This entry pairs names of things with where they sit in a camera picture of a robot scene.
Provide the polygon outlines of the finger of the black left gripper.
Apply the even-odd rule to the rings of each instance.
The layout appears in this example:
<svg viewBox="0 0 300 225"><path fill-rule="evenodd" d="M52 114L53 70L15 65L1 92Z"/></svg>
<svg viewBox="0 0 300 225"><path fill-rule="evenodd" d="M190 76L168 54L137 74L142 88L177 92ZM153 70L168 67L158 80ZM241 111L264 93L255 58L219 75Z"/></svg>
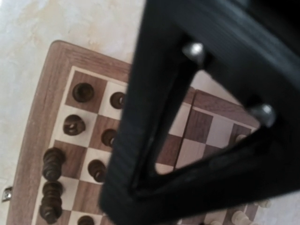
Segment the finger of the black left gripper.
<svg viewBox="0 0 300 225"><path fill-rule="evenodd" d="M145 4L125 104L107 168L100 206L114 223L162 223L178 209L191 182L186 168L159 175L155 163L198 64L182 51L182 0Z"/></svg>
<svg viewBox="0 0 300 225"><path fill-rule="evenodd" d="M300 188L300 130L261 127L237 144L167 175L156 175L156 147L142 154L129 223L161 223Z"/></svg>

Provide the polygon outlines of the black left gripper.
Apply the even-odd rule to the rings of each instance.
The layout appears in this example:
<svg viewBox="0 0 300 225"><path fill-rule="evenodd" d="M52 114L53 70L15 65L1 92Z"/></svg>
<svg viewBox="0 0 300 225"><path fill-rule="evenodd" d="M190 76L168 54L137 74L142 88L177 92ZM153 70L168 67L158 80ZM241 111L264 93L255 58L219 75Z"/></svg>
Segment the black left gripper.
<svg viewBox="0 0 300 225"><path fill-rule="evenodd" d="M300 54L261 23L267 1L152 0L150 149L158 150L199 69L236 97L261 127L240 149L300 147Z"/></svg>

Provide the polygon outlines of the dark bishop piece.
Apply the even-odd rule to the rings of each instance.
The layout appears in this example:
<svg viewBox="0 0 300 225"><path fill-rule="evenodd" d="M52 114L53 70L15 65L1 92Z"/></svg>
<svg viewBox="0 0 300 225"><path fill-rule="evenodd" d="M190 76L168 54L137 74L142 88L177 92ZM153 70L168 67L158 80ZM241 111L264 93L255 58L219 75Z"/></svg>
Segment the dark bishop piece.
<svg viewBox="0 0 300 225"><path fill-rule="evenodd" d="M42 175L48 181L56 181L62 174L65 153L59 148L49 148L43 156Z"/></svg>

